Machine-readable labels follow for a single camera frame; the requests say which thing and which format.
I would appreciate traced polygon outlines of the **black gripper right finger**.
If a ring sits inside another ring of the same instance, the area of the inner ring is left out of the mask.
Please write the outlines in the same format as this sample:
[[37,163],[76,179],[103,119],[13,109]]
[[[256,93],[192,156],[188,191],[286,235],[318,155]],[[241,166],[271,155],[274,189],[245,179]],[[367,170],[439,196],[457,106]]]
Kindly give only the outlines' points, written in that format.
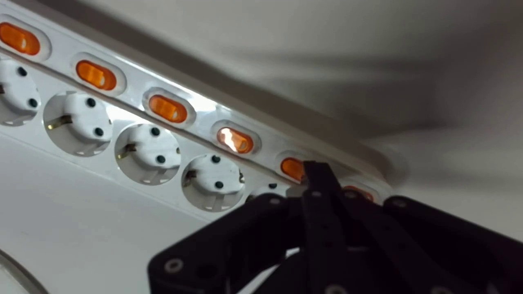
[[304,165],[308,287],[344,294],[523,294],[523,243],[405,196],[376,204]]

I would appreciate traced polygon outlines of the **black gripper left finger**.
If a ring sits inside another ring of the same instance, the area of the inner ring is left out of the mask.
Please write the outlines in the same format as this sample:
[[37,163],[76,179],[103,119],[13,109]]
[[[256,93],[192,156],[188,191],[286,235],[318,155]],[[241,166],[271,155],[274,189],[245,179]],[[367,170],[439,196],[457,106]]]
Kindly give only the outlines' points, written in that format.
[[153,254],[150,294],[235,294],[302,240],[300,202],[261,194]]

